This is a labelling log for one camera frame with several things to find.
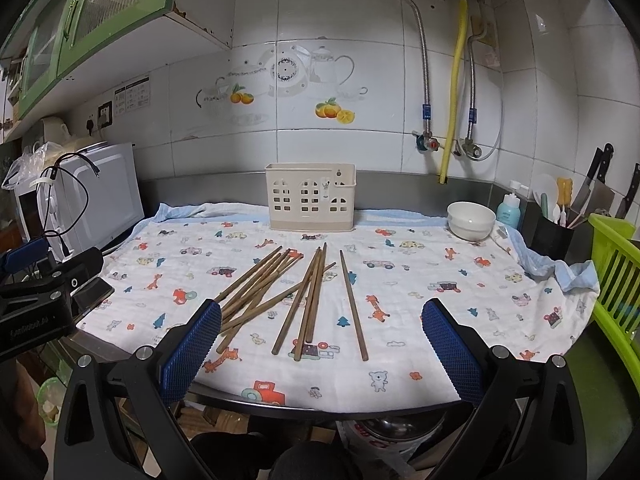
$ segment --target black pants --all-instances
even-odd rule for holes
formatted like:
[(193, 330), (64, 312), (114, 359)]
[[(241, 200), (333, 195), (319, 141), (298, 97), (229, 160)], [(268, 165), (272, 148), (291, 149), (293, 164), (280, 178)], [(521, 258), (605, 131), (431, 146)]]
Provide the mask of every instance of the black pants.
[(264, 439), (250, 434), (202, 433), (191, 441), (218, 480), (361, 480), (350, 455), (322, 442), (301, 442), (274, 457)]

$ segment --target yellow gas pipe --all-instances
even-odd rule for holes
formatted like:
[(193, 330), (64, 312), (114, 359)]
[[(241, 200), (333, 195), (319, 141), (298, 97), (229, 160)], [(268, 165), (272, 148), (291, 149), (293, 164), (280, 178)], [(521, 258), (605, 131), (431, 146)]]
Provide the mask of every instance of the yellow gas pipe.
[(449, 127), (447, 129), (447, 140), (442, 153), (442, 164), (440, 166), (440, 177), (438, 182), (445, 184), (447, 181), (447, 170), (449, 169), (449, 158), (453, 147), (453, 140), (456, 135), (456, 116), (458, 114), (458, 72), (460, 71), (460, 60), (465, 51), (466, 41), (466, 21), (468, 3), (460, 0), (458, 14), (458, 40), (456, 41), (456, 52), (453, 57), (453, 67), (451, 68), (451, 83), (449, 89)]

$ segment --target green dish rack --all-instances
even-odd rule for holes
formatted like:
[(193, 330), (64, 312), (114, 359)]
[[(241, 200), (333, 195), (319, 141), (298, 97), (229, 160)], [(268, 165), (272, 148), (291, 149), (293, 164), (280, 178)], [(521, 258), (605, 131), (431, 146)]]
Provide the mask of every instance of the green dish rack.
[(605, 333), (625, 364), (640, 393), (640, 356), (632, 344), (640, 324), (640, 249), (629, 239), (636, 227), (617, 218), (591, 214), (591, 258), (600, 280), (600, 295), (593, 319)]

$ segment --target ceramic bowl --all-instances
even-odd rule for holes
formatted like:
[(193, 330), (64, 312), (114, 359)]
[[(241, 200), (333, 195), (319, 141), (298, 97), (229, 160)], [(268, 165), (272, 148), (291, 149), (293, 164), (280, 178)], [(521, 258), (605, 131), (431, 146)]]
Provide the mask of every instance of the ceramic bowl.
[(480, 204), (454, 202), (447, 207), (447, 213), (449, 229), (463, 240), (479, 242), (494, 228), (495, 213)]

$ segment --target printed cloth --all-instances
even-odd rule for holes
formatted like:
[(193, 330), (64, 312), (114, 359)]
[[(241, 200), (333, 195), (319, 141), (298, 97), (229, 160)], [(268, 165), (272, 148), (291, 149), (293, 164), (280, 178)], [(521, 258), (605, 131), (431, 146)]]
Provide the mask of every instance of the printed cloth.
[[(265, 299), (299, 282), (316, 247), (326, 242), (327, 262), (337, 265), (322, 277), (314, 341), (305, 345), (303, 359), (295, 362), (291, 352), (301, 308), (279, 355), (271, 354), (289, 296), (243, 326), (222, 354), (216, 352), (219, 336), (196, 380), (248, 399), (331, 412), (451, 402), (458, 394), (420, 324), (429, 298), (438, 297), (489, 346), (501, 344), (519, 358), (542, 362), (570, 348), (591, 315), (598, 295), (589, 274), (593, 264), (577, 274), (548, 265), (534, 279), (520, 266), (531, 255), (519, 246), (519, 236), (497, 223), (487, 240), (469, 243), (449, 232), (445, 219), (407, 212), (359, 212), (352, 232), (318, 234), (271, 230), (267, 209), (258, 206), (161, 208), (106, 257), (102, 276), (115, 293), (78, 328), (129, 352), (154, 346), (277, 246), (304, 259)], [(350, 271), (368, 362), (360, 357), (339, 250)], [(563, 292), (556, 280), (563, 272), (582, 288)]]

